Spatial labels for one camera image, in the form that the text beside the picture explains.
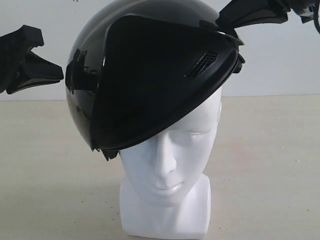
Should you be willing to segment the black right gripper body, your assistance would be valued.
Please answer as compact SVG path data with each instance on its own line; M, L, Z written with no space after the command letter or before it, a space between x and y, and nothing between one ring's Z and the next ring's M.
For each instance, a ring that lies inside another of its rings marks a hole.
M288 21L287 13L294 11L298 15L303 24L313 21L319 24L319 0L276 0L279 4L279 10L276 10L276 17L272 19L272 23L282 24Z

